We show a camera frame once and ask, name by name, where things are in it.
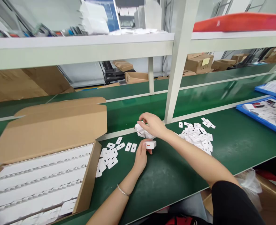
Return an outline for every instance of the hand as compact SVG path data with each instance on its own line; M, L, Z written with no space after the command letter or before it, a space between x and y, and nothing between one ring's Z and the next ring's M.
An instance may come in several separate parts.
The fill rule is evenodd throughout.
M143 139L140 142L136 150L135 163L132 168L132 170L135 171L139 176L143 172L147 162L146 144L145 144L146 141L151 141L151 139Z
M139 120L143 120L144 123L141 121L137 121L137 123L153 136L164 139L168 133L168 129L165 127L164 123L154 114L145 112L140 115Z

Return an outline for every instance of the white shelf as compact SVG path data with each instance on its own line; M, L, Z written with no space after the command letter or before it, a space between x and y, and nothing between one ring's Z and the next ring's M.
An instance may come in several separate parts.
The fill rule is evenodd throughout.
M171 55L173 33L0 38L0 69ZM187 53L276 46L276 31L194 32Z
M0 38L0 69L171 55L173 33Z

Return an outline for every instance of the silver bracelet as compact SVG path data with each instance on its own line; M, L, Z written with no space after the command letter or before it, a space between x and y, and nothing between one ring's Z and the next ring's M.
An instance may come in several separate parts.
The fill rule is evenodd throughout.
M125 193L123 190L120 189L119 185L117 185L118 189L121 191L121 193L123 193L125 196L129 197L130 194L128 195L127 193Z

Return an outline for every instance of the plastic bag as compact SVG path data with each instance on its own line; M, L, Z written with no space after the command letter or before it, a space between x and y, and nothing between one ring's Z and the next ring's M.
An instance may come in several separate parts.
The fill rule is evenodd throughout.
M260 212L262 210L259 193L262 193L262 188L259 181L256 178L256 172L254 169L249 169L241 174L235 176L240 186L248 195L251 202L256 209Z

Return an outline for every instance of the black sleeve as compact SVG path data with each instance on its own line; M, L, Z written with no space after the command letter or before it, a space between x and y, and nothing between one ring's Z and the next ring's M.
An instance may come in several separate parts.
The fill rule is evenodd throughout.
M239 186L218 181L212 187L214 224L265 224L257 209Z

